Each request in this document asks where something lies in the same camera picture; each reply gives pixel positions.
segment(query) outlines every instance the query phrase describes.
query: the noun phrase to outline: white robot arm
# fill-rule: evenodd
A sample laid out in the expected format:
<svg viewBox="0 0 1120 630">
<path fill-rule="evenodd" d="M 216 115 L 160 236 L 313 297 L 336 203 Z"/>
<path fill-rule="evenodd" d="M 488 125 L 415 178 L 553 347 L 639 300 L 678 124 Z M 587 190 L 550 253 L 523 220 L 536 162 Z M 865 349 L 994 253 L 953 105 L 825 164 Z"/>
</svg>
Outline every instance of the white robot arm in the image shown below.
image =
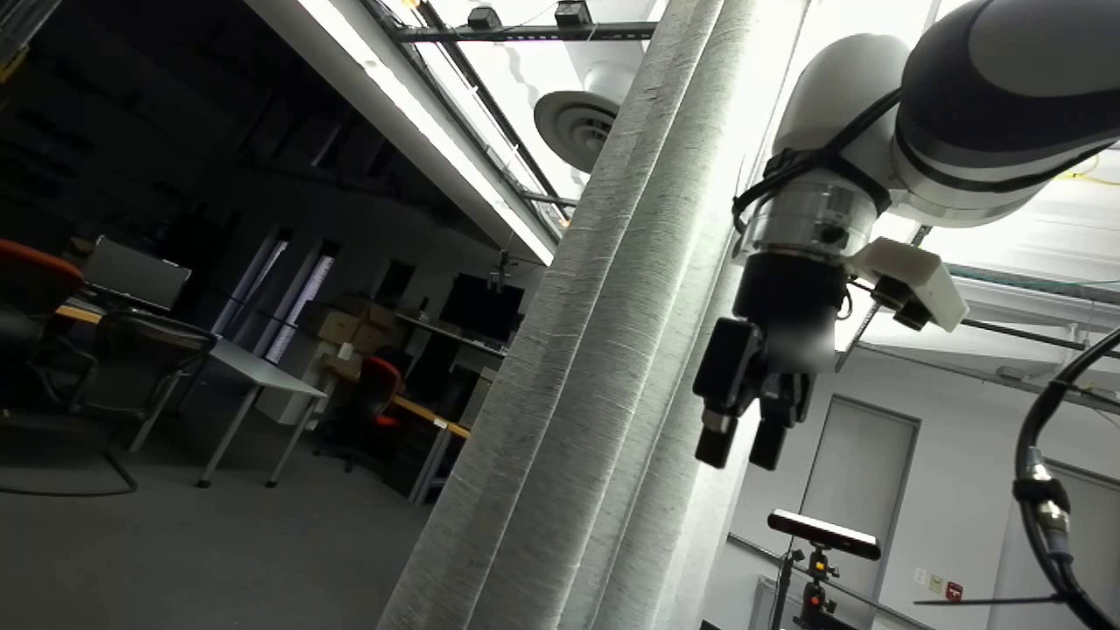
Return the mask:
<svg viewBox="0 0 1120 630">
<path fill-rule="evenodd" d="M 763 183 L 736 201 L 748 263 L 694 382 L 701 462 L 723 466 L 743 411 L 761 403 L 753 462 L 778 466 L 813 391 L 813 344 L 832 332 L 854 274 L 912 328 L 963 318 L 935 256 L 868 246 L 875 220 L 986 224 L 1111 147 L 1117 28 L 1120 0 L 986 0 L 943 17 L 912 54 L 854 35 L 804 67 Z"/>
</svg>

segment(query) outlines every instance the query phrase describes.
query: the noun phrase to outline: floor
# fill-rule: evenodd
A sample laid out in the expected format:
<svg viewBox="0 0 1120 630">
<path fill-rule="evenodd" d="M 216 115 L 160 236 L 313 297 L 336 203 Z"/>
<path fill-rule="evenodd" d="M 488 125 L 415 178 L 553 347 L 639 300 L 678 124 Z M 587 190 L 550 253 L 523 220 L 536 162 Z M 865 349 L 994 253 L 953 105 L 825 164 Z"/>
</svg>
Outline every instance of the floor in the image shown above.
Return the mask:
<svg viewBox="0 0 1120 630">
<path fill-rule="evenodd" d="M 137 494 L 0 494 L 0 627 L 376 627 L 426 508 L 406 503 L 364 468 L 344 474 L 309 445 L 284 484 L 265 491 L 263 476 L 284 430 L 263 417 L 245 423 L 215 487 L 196 491 L 203 451 L 236 411 L 236 384 L 211 378 L 182 411 L 141 455 L 124 459 L 141 484 Z M 4 426 L 0 487 L 120 487 L 113 468 L 82 445 L 91 438 L 27 438 Z"/>
</svg>

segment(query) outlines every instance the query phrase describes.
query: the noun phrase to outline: textured column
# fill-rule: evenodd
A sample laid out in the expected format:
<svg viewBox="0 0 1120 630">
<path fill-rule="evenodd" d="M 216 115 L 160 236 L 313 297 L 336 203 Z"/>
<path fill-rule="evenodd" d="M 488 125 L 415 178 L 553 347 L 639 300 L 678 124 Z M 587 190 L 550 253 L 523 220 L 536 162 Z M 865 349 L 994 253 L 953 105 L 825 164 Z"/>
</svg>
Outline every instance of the textured column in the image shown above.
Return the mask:
<svg viewBox="0 0 1120 630">
<path fill-rule="evenodd" d="M 678 531 L 694 531 L 701 421 L 674 391 L 694 378 L 737 164 L 755 153 L 748 118 L 765 118 L 748 109 L 775 105 L 744 76 L 755 5 L 670 5 L 386 630 L 658 623 L 665 571 L 695 549 Z"/>
</svg>

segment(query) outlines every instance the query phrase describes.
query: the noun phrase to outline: fluorescent light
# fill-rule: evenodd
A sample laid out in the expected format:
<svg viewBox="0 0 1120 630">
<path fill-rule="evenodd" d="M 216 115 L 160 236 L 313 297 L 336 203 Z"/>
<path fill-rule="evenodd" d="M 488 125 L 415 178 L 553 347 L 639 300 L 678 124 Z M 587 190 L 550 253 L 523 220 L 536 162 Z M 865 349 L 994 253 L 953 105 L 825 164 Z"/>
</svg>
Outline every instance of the fluorescent light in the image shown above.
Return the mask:
<svg viewBox="0 0 1120 630">
<path fill-rule="evenodd" d="M 331 0 L 302 0 L 302 6 L 330 33 L 348 57 L 382 88 L 382 94 L 425 132 L 440 158 L 491 203 L 491 211 L 543 259 L 553 263 L 553 246 L 543 243 L 488 173 L 456 144 L 432 109 L 397 76 L 397 71 L 364 42 L 350 17 Z"/>
</svg>

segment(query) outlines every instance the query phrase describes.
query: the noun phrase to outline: monitor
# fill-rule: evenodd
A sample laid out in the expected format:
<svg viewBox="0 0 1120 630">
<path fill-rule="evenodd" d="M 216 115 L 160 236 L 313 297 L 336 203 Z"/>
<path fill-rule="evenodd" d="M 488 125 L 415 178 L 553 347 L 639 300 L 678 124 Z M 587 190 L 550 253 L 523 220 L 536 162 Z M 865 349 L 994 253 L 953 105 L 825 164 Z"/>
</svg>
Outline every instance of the monitor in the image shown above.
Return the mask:
<svg viewBox="0 0 1120 630">
<path fill-rule="evenodd" d="M 85 283 L 107 297 L 125 297 L 145 307 L 173 311 L 190 280 L 186 266 L 173 259 L 147 256 L 141 250 L 95 243 L 91 259 L 85 263 Z"/>
<path fill-rule="evenodd" d="M 518 328 L 526 292 L 457 274 L 445 300 L 440 322 L 464 337 L 509 344 Z"/>
</svg>

